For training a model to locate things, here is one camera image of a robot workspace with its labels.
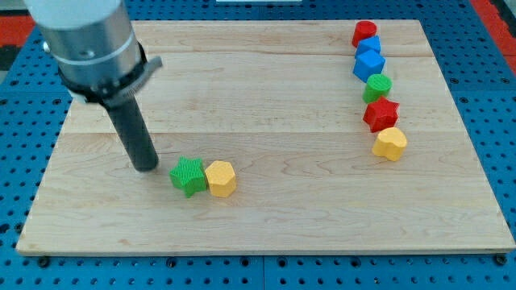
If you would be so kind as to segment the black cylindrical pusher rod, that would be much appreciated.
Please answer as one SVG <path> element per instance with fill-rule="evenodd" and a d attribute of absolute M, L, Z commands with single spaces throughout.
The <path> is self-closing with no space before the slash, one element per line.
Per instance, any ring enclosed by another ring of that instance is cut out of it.
<path fill-rule="evenodd" d="M 159 161 L 145 121 L 134 97 L 105 102 L 112 124 L 138 172 L 153 170 Z"/>

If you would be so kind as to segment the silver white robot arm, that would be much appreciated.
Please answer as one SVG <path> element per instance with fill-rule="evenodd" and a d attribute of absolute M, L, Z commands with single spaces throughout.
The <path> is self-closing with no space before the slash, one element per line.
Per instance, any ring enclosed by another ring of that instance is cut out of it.
<path fill-rule="evenodd" d="M 158 155 L 135 99 L 161 67 L 137 40 L 123 0 L 24 0 L 44 37 L 44 51 L 80 102 L 102 106 L 133 167 L 154 169 Z"/>

